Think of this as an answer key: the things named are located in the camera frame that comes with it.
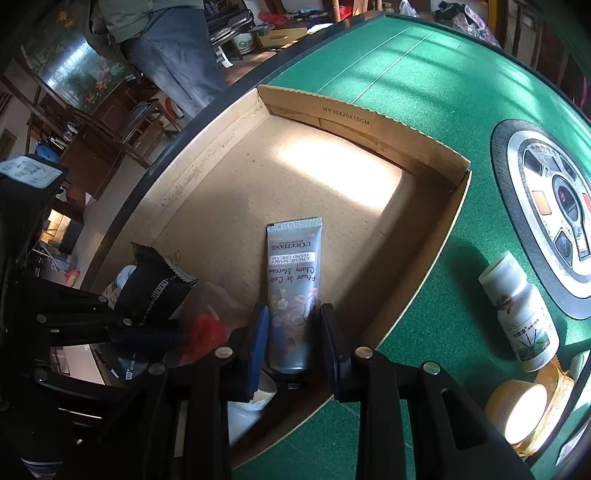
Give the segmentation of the white pill bottle red label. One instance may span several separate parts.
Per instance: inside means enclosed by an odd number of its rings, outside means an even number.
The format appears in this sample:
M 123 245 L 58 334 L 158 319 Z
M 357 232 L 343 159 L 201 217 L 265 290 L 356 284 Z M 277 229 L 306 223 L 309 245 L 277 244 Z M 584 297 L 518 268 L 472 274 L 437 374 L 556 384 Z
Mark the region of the white pill bottle red label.
M 263 416 L 263 411 L 276 395 L 276 383 L 265 371 L 259 379 L 259 388 L 252 400 L 247 403 L 228 402 L 228 440 L 229 445 L 235 443 L 245 435 L 252 426 Z

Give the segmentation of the round table centre control panel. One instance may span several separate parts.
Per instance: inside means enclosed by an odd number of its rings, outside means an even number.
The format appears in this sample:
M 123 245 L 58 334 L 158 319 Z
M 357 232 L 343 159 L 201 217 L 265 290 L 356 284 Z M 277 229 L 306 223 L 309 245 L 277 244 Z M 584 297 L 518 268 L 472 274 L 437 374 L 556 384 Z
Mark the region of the round table centre control panel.
M 492 166 L 515 231 L 554 303 L 590 317 L 590 183 L 576 158 L 531 122 L 493 130 Z

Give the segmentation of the grey hand cream tube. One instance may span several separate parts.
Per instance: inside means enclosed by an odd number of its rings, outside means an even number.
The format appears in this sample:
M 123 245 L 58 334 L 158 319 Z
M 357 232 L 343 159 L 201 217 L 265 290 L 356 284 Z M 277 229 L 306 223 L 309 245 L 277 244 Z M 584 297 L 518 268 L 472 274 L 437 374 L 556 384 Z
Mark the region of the grey hand cream tube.
M 322 218 L 266 226 L 270 368 L 281 374 L 308 369 L 317 317 L 322 257 Z

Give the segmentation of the black snack bag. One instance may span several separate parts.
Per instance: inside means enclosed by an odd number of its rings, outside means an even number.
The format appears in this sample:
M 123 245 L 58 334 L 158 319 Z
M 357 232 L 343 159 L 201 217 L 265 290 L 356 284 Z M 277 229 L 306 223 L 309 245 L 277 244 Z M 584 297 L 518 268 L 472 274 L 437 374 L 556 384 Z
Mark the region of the black snack bag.
M 197 285 L 197 279 L 174 265 L 151 246 L 134 243 L 135 269 L 114 306 L 131 332 L 115 344 L 122 379 L 131 381 L 150 364 L 159 362 L 178 340 L 174 312 Z

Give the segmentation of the red nine candle package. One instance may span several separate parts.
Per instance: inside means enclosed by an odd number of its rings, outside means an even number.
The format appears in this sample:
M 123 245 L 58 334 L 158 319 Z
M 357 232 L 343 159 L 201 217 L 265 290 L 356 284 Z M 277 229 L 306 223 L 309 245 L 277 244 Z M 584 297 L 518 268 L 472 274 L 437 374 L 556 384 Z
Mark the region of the red nine candle package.
M 181 320 L 186 333 L 179 365 L 197 362 L 228 341 L 232 331 L 247 323 L 245 306 L 223 288 L 199 282 L 182 305 Z

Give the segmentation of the person in green jacket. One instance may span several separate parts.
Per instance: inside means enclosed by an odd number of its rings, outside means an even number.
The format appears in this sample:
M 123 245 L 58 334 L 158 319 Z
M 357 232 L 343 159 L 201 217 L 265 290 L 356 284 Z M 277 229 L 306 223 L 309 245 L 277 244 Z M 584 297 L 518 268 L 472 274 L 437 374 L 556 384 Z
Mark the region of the person in green jacket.
M 143 75 L 191 117 L 226 88 L 201 1 L 75 1 L 79 28 L 102 57 Z

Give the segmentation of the brown cardboard box tray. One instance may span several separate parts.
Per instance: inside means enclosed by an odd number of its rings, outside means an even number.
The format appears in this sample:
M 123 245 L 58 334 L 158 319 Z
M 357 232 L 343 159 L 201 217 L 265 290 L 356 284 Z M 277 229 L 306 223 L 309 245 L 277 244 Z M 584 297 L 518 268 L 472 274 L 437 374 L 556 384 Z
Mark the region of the brown cardboard box tray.
M 204 287 L 270 307 L 270 365 L 304 372 L 230 451 L 242 466 L 329 400 L 304 343 L 315 306 L 379 346 L 436 264 L 471 182 L 467 158 L 351 103 L 262 85 L 238 97 L 151 169 L 84 286 L 100 292 L 154 247 Z

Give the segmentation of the black table rim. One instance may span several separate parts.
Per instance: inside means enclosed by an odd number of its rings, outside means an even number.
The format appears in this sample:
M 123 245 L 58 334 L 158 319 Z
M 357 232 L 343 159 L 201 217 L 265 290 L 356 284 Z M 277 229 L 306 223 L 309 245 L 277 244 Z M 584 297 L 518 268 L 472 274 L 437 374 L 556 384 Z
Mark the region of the black table rim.
M 151 186 L 197 134 L 203 132 L 206 127 L 211 126 L 212 122 L 219 115 L 225 110 L 228 110 L 235 101 L 238 101 L 239 98 L 242 98 L 243 95 L 249 93 L 253 88 L 256 88 L 260 84 L 270 83 L 280 73 L 283 73 L 283 71 L 286 71 L 298 61 L 311 55 L 311 53 L 328 45 L 329 42 L 335 41 L 339 37 L 353 32 L 353 30 L 366 26 L 370 22 L 384 17 L 384 15 L 383 12 L 370 11 L 362 15 L 349 17 L 329 28 L 308 35 L 303 40 L 277 53 L 245 74 L 245 76 L 229 86 L 214 102 L 209 104 L 204 111 L 201 111 L 197 117 L 193 118 L 185 129 L 176 136 L 176 139 L 172 141 L 171 145 L 156 158 L 154 164 L 141 177 L 120 207 L 90 262 L 80 289 L 83 291 L 91 291 L 93 289 L 98 272 L 105 262 L 107 254 L 131 214 L 138 207 L 140 201 L 147 195 Z

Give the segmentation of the wooden chair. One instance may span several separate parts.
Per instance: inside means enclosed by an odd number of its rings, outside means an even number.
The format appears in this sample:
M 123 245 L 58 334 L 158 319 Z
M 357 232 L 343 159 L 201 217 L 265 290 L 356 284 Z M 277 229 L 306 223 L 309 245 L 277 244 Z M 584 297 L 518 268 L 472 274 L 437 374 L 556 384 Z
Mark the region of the wooden chair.
M 1 84 L 41 122 L 41 133 L 68 144 L 88 131 L 119 157 L 128 155 L 147 169 L 155 143 L 143 147 L 142 142 L 150 134 L 158 141 L 161 137 L 171 139 L 183 130 L 176 117 L 154 96 L 156 87 L 149 80 L 124 79 L 87 113 L 67 103 L 32 70 L 26 73 L 36 84 L 35 94 L 45 94 L 49 110 L 42 108 L 38 99 L 26 97 L 6 75 L 1 76 Z

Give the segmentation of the white bottle green leaf label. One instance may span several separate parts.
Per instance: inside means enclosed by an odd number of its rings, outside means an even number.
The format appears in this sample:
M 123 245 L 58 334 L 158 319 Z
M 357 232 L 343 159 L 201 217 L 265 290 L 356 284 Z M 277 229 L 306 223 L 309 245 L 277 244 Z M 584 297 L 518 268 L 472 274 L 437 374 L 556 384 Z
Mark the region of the white bottle green leaf label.
M 525 372 L 536 372 L 557 354 L 559 336 L 538 288 L 510 251 L 478 278 L 496 308 L 497 319 Z

